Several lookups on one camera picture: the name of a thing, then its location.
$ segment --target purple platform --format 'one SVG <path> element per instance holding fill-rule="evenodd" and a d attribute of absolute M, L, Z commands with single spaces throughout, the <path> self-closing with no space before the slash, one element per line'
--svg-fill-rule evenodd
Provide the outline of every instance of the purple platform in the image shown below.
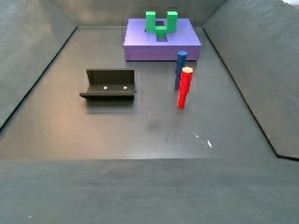
<path fill-rule="evenodd" d="M 166 42 L 157 42 L 154 33 L 145 32 L 144 18 L 129 18 L 124 48 L 125 60 L 176 60 L 178 51 L 188 53 L 186 60 L 197 60 L 201 42 L 188 18 L 177 19 L 176 33 L 166 34 Z"/>

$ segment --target green u-shaped block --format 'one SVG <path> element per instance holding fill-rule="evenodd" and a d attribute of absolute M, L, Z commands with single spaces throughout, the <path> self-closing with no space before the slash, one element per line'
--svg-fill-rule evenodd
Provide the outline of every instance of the green u-shaped block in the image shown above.
<path fill-rule="evenodd" d="M 154 12 L 145 12 L 145 32 L 154 32 L 158 39 L 165 38 L 168 32 L 176 32 L 177 12 L 166 11 L 166 24 L 154 25 Z"/>

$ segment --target red rod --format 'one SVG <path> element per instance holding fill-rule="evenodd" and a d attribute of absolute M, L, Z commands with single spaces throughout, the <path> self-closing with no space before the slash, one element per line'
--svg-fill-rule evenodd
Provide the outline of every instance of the red rod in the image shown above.
<path fill-rule="evenodd" d="M 184 108 L 186 94 L 189 93 L 190 90 L 190 84 L 192 84 L 192 68 L 185 66 L 181 69 L 180 98 L 177 103 L 178 109 Z"/>

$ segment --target gray floor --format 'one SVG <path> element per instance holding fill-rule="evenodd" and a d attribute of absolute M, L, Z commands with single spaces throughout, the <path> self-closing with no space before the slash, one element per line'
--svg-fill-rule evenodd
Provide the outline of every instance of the gray floor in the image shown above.
<path fill-rule="evenodd" d="M 1 158 L 38 158 L 0 160 L 2 223 L 297 223 L 297 163 L 275 158 L 197 33 L 180 111 L 173 63 L 124 63 L 118 28 L 76 31 L 1 133 Z M 86 67 L 138 71 L 132 107 L 86 107 Z"/>
<path fill-rule="evenodd" d="M 0 158 L 273 158 L 201 28 L 184 110 L 174 61 L 125 62 L 120 27 L 78 28 L 5 127 Z M 132 68 L 132 105 L 86 104 L 86 68 Z"/>

